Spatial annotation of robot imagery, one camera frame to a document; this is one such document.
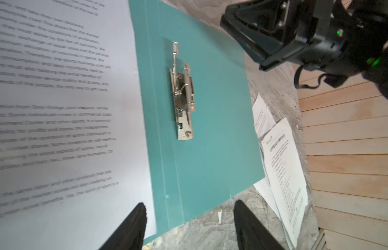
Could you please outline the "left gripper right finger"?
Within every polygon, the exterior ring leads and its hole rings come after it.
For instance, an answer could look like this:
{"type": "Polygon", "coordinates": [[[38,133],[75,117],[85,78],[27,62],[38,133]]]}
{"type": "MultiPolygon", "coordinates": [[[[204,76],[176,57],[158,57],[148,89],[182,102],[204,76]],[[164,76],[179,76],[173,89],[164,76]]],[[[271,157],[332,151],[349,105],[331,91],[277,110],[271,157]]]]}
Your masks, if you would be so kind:
{"type": "Polygon", "coordinates": [[[242,200],[235,203],[234,222],[240,250],[284,250],[242,200]]]}

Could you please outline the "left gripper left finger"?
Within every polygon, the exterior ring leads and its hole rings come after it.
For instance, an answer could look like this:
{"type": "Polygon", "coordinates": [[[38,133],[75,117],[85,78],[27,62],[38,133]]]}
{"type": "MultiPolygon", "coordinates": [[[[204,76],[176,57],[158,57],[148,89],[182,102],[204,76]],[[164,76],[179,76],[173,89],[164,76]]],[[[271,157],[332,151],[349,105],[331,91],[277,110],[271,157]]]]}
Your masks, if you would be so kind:
{"type": "Polygon", "coordinates": [[[147,211],[139,203],[113,232],[100,250],[141,250],[144,245],[147,211]]]}

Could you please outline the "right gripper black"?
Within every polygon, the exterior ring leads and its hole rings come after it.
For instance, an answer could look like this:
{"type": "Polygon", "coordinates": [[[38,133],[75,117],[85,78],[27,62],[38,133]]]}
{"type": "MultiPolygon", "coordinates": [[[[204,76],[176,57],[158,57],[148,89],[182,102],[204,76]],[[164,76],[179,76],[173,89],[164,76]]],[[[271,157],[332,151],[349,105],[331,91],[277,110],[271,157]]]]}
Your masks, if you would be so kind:
{"type": "Polygon", "coordinates": [[[260,70],[289,61],[306,70],[347,71],[344,9],[341,1],[248,1],[229,5],[220,24],[260,70]]]}

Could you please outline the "printed paper sheet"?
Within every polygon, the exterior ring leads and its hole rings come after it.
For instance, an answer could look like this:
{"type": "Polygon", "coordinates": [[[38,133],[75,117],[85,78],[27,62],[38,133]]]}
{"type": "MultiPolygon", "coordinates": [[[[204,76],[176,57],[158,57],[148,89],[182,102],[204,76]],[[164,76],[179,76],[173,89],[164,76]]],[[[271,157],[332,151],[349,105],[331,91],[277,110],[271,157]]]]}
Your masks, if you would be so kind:
{"type": "Polygon", "coordinates": [[[156,221],[127,1],[0,1],[0,250],[97,250],[156,221]]]}
{"type": "Polygon", "coordinates": [[[260,140],[263,166],[288,245],[296,249],[308,206],[306,180],[292,128],[281,119],[260,140]]]}
{"type": "Polygon", "coordinates": [[[262,138],[272,129],[276,122],[259,93],[252,106],[252,113],[255,132],[258,138],[262,138]]]}

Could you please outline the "printed paper sheet back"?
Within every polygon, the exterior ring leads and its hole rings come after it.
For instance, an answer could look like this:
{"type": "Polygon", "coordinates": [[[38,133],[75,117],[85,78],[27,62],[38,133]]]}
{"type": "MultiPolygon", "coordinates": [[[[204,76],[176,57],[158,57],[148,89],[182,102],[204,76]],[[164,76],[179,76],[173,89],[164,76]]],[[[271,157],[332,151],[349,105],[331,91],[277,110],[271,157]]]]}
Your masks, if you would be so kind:
{"type": "Polygon", "coordinates": [[[259,93],[252,106],[252,113],[255,132],[258,138],[262,138],[272,129],[276,122],[259,93]]]}

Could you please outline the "printed paper sheet front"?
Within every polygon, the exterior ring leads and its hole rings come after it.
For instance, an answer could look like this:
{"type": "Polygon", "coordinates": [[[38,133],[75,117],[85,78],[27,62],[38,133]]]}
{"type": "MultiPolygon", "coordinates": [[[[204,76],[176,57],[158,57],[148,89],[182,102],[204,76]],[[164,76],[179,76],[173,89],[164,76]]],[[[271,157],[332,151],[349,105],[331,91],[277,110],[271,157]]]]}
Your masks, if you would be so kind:
{"type": "Polygon", "coordinates": [[[156,221],[127,1],[0,1],[0,250],[97,250],[156,221]]]}

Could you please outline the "metal folder clip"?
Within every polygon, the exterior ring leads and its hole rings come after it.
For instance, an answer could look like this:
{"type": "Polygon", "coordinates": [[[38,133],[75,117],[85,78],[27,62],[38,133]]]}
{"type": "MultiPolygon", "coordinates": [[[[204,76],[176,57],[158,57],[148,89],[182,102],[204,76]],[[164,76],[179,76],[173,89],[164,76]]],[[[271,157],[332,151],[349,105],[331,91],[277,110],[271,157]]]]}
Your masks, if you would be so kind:
{"type": "Polygon", "coordinates": [[[177,139],[186,141],[194,137],[191,114],[195,111],[195,93],[189,64],[184,63],[184,72],[178,72],[177,55],[179,52],[179,44],[177,42],[173,42],[172,51],[173,65],[170,70],[170,76],[177,126],[177,139]]]}

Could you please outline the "green file folder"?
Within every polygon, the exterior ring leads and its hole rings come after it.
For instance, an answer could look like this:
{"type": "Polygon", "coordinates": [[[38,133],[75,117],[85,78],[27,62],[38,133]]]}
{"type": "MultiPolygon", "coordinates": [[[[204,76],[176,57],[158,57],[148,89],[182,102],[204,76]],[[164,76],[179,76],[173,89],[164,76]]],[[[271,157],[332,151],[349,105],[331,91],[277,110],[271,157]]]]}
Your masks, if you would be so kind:
{"type": "Polygon", "coordinates": [[[243,49],[229,36],[160,1],[130,1],[157,236],[248,189],[265,174],[254,130],[243,49]],[[178,71],[191,69],[193,139],[180,141],[172,97],[178,71]]]}

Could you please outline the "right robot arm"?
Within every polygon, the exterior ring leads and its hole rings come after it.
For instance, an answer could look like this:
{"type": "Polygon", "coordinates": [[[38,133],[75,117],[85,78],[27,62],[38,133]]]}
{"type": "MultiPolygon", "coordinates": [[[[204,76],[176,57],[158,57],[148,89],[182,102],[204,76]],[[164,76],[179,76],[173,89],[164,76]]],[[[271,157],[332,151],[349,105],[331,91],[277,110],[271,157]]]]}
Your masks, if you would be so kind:
{"type": "Polygon", "coordinates": [[[249,1],[228,5],[221,27],[268,71],[289,61],[338,88],[361,74],[388,100],[388,1],[249,1]]]}

